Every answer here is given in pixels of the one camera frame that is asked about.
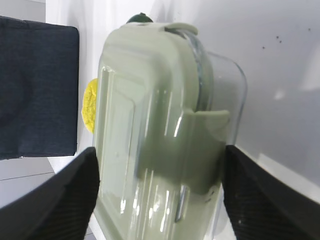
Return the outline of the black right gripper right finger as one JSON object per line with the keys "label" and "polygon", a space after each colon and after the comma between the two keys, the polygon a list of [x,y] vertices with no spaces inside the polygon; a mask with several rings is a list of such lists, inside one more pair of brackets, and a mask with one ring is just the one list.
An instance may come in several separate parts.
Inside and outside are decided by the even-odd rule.
{"label": "black right gripper right finger", "polygon": [[320,205],[273,177],[234,145],[225,148],[222,186],[236,239],[320,238]]}

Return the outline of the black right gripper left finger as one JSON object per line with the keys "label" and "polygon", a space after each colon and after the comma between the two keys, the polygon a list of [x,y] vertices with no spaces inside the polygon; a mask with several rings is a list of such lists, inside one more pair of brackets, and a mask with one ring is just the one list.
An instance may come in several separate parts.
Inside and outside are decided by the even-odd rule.
{"label": "black right gripper left finger", "polygon": [[100,186],[94,147],[0,210],[2,240],[83,240]]}

